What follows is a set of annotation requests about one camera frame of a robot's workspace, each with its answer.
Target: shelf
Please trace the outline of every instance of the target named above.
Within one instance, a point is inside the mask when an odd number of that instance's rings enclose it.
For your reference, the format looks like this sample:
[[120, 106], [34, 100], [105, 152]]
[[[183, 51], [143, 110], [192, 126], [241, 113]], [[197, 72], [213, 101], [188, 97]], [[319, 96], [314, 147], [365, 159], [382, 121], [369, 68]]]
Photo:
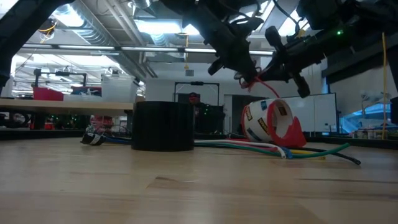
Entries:
[[125, 111], [132, 111], [133, 107], [134, 104], [132, 103], [0, 99], [0, 109], [49, 114], [125, 116]]

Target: ceiling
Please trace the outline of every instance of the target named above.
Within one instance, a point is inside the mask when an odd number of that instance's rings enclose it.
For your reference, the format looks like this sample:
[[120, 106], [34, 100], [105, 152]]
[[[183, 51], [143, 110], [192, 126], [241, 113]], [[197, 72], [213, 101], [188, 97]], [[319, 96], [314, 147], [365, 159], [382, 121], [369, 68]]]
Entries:
[[[10, 5], [13, 5], [13, 1], [16, 0], [0, 0], [0, 14], [5, 13]], [[279, 4], [289, 14], [291, 14], [296, 8], [299, 0], [279, 0]], [[151, 22], [165, 22], [170, 24], [173, 22], [177, 24], [176, 29], [184, 31], [181, 27], [181, 17], [166, 8], [160, 1], [154, 1], [150, 8], [146, 10], [135, 9], [127, 0], [76, 0], [79, 2], [79, 7], [84, 7], [84, 12], [90, 14], [89, 24], [95, 24], [95, 27], [90, 27], [93, 30], [101, 30], [102, 33], [112, 39], [112, 43], [119, 45], [154, 45], [154, 34], [150, 35], [146, 32]], [[265, 3], [262, 6], [267, 5], [267, 1], [259, 0], [259, 2]], [[254, 6], [245, 7], [241, 9], [244, 13], [250, 13], [255, 9]], [[286, 16], [283, 15], [276, 7], [271, 7], [268, 10], [264, 8], [264, 11], [269, 13], [265, 23], [260, 29], [253, 32], [248, 37], [248, 41], [251, 42], [251, 50], [271, 50], [271, 47], [264, 38], [265, 29], [269, 26], [276, 26], [280, 29], [286, 21]], [[124, 20], [123, 14], [127, 16], [127, 20]], [[79, 30], [87, 29], [86, 27], [68, 27], [70, 21], [58, 20], [58, 25], [55, 29], [54, 35], [49, 39], [45, 39], [46, 44], [77, 44], [77, 45], [88, 45], [90, 44], [87, 39], [82, 38], [79, 34]], [[166, 33], [162, 36], [166, 39], [166, 44], [170, 46], [186, 46], [194, 48], [207, 48], [204, 46], [203, 38], [200, 35], [189, 35], [188, 43], [185, 37], [181, 37], [174, 33]], [[41, 43], [43, 42], [44, 35], [36, 32], [28, 41], [29, 43]], [[99, 83], [101, 81], [101, 74], [105, 73], [109, 68], [113, 70], [119, 70], [121, 73], [134, 75], [139, 77], [142, 81], [146, 78], [151, 78], [149, 72], [146, 69], [151, 69], [155, 77], [160, 79], [210, 79], [211, 81], [227, 82], [233, 80], [234, 72], [228, 69], [220, 70], [213, 77], [207, 74], [207, 69], [210, 66], [209, 63], [213, 62], [216, 57], [212, 54], [188, 54], [188, 57], [184, 54], [147, 54], [146, 57], [139, 53], [127, 55], [127, 59], [134, 64], [134, 69], [126, 67], [125, 63], [120, 63], [117, 57], [111, 57], [108, 55], [102, 55], [102, 53], [76, 50], [21, 50], [17, 56], [16, 66], [18, 72], [16, 73], [16, 80], [26, 81], [34, 80], [32, 74], [34, 68], [43, 68], [50, 70], [62, 70], [68, 66], [73, 71], [86, 72], [89, 77], [89, 82]], [[185, 61], [188, 63], [190, 69], [195, 71], [195, 76], [185, 76]], [[146, 75], [140, 75], [143, 71], [147, 72]], [[48, 78], [41, 77], [42, 81], [50, 81]], [[80, 82], [79, 76], [71, 77], [74, 82]], [[43, 83], [41, 85], [51, 86], [56, 90], [67, 91], [70, 89], [69, 84], [49, 84]], [[15, 89], [18, 90], [31, 90], [30, 83], [16, 83]]]

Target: white cable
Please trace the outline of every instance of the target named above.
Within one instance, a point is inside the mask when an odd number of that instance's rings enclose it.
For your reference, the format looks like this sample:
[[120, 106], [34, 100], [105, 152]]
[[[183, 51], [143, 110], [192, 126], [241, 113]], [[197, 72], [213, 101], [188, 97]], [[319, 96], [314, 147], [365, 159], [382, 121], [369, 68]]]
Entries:
[[280, 156], [282, 159], [286, 159], [286, 154], [284, 152], [284, 150], [279, 147], [276, 146], [274, 144], [269, 144], [269, 143], [259, 143], [259, 142], [245, 142], [245, 141], [234, 141], [234, 140], [196, 140], [195, 143], [238, 143], [238, 144], [248, 144], [248, 145], [252, 145], [252, 146], [263, 146], [263, 147], [275, 147], [277, 148], [278, 152], [280, 153]]

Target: black cylinder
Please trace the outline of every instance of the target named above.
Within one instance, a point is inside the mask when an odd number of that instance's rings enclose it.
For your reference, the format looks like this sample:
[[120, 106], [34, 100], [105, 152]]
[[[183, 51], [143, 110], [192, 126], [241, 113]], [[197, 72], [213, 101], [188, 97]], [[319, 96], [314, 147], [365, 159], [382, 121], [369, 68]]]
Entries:
[[132, 119], [131, 148], [175, 152], [193, 149], [193, 106], [184, 103], [136, 103]]

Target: wire bundle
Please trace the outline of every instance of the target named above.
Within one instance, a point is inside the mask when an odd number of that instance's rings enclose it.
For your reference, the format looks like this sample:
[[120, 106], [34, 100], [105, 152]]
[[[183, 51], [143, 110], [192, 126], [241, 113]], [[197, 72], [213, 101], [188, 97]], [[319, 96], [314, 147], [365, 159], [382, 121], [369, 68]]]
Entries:
[[247, 142], [247, 141], [234, 141], [234, 140], [206, 140], [206, 141], [195, 141], [196, 146], [202, 147], [226, 147], [233, 149], [243, 149], [252, 152], [260, 152], [269, 156], [278, 156], [283, 159], [308, 159], [314, 157], [320, 157], [321, 159], [325, 159], [327, 155], [338, 156], [347, 160], [354, 162], [357, 165], [361, 164], [361, 161], [340, 154], [343, 149], [349, 147], [349, 144], [346, 143], [342, 146], [339, 146], [332, 150], [322, 150], [322, 149], [312, 149], [312, 148], [295, 148], [288, 149], [280, 146], [276, 146], [273, 144], [267, 143], [257, 143], [257, 142]]

